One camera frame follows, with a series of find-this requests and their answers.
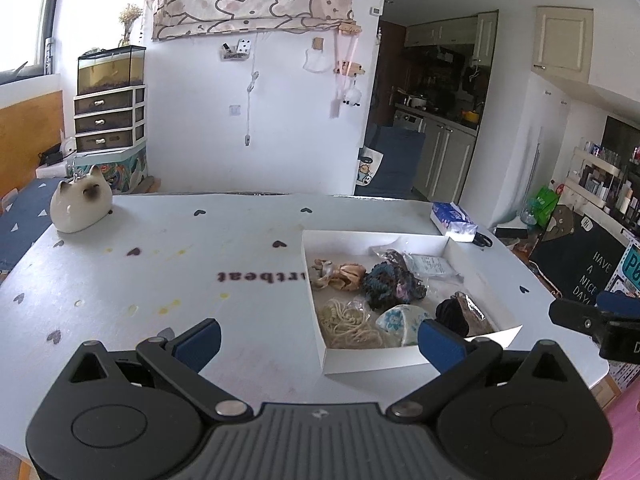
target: white cardboard box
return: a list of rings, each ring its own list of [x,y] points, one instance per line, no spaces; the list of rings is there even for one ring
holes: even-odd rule
[[[444,256],[454,269],[464,276],[464,287],[478,307],[488,316],[499,332],[487,337],[507,348],[516,337],[522,325],[518,325],[513,314],[498,299],[497,291],[491,290],[482,278],[480,269],[469,262],[458,242],[448,237],[437,235],[407,235],[390,233],[367,233],[347,231],[304,231],[302,252],[307,267],[316,258],[330,259],[337,264],[356,262],[363,264],[367,270],[382,261],[372,254],[370,248],[393,244],[399,251],[413,254]],[[308,286],[309,298],[314,309],[311,311],[316,345],[322,372],[339,374],[346,372],[363,372],[383,370],[424,364],[428,362],[417,346],[402,348],[383,348],[370,350],[341,350],[327,348],[320,332],[316,309],[322,307],[329,298],[350,300],[357,293],[341,292],[330,287],[312,290]]]

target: window frame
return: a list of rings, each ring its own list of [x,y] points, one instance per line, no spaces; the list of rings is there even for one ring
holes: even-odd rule
[[[53,36],[53,22],[56,14],[57,1],[58,0],[42,0],[42,5],[40,7],[40,23],[38,24],[39,45],[36,51],[36,62],[32,65],[25,66],[15,77],[11,77],[15,69],[0,72],[0,86],[14,81],[45,75],[45,43],[48,38]]]

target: power outlet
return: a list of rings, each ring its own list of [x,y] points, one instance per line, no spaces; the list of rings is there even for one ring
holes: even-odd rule
[[[236,52],[238,54],[248,54],[250,50],[251,50],[251,40],[238,41],[238,48],[236,48]]]

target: window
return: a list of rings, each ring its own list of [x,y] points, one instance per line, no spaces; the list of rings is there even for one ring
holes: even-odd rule
[[[0,0],[0,84],[45,73],[55,6],[56,0]]]

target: cabinet door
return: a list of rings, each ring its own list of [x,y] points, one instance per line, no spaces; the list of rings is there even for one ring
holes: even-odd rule
[[[422,25],[412,25],[406,28],[404,46],[423,46],[433,39],[433,27],[428,23]]]
[[[491,66],[494,57],[495,31],[498,24],[497,12],[484,12],[478,14],[476,26],[476,43],[474,45],[474,57],[472,64],[479,66]]]
[[[415,172],[414,187],[422,195],[428,197],[431,194],[431,183],[433,182],[436,161],[442,150],[442,138],[444,134],[444,124],[437,123],[430,119],[424,119],[424,144],[422,145],[422,155]]]
[[[538,7],[534,72],[587,83],[592,48],[593,10]]]
[[[442,36],[438,44],[473,44],[477,23],[475,16],[442,22]]]
[[[465,185],[476,138],[455,128],[445,126],[442,154],[436,162],[432,202],[457,202]]]

